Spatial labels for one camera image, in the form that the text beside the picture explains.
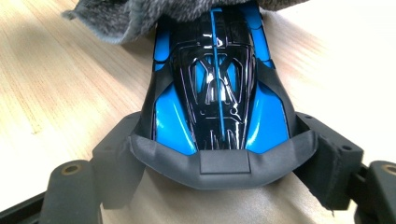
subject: toy car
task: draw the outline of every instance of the toy car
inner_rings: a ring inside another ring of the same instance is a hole
[[[195,21],[160,19],[147,98],[131,151],[196,189],[255,188],[307,161],[315,136],[277,77],[255,2]]]

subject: blue stripe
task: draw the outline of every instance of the blue stripe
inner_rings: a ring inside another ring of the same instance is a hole
[[[218,39],[216,37],[216,21],[215,21],[215,14],[214,14],[215,11],[221,11],[221,9],[213,8],[212,10],[210,10],[210,20],[212,20],[213,54],[215,55],[215,74],[216,74],[216,83],[217,83],[217,88],[218,88],[221,139],[223,141],[225,141],[224,115],[223,115],[223,111],[222,111],[221,83],[220,83],[220,75],[219,75]]]

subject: wooden table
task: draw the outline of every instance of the wooden table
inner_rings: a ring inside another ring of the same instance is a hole
[[[77,0],[0,2],[0,211],[44,191],[50,172],[140,110],[154,34],[123,46],[60,17]],[[396,161],[396,4],[312,0],[264,12],[272,57],[295,109]],[[198,191],[145,172],[129,208],[106,223],[351,223],[294,175],[261,189]]]

